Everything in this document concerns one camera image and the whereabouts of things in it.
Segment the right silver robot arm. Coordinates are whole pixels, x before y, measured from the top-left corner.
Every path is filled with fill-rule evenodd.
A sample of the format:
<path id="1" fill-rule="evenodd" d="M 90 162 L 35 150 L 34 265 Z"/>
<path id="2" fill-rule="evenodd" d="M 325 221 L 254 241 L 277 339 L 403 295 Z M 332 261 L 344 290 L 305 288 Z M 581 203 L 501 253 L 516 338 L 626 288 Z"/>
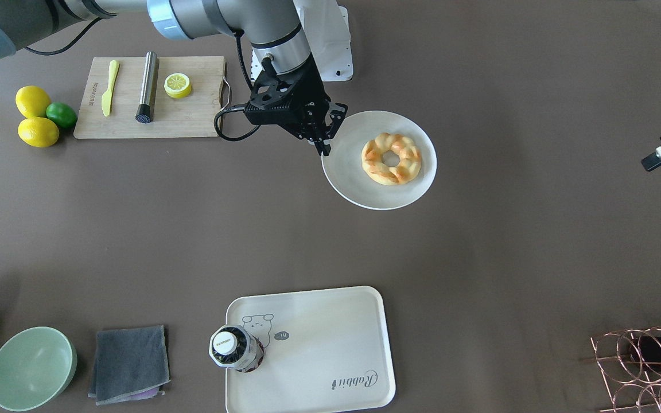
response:
<path id="1" fill-rule="evenodd" d="M 308 141 L 320 156 L 331 153 L 347 106 L 325 91 L 299 1 L 0 1 L 0 59 L 78 22 L 94 26 L 123 13 L 146 13 L 171 40 L 223 34 L 239 44 L 247 37 L 259 60 L 259 76 L 244 78 L 250 88 L 247 103 L 213 118 L 218 136 L 224 137 L 223 116 L 241 112 L 253 131 L 276 125 Z"/>

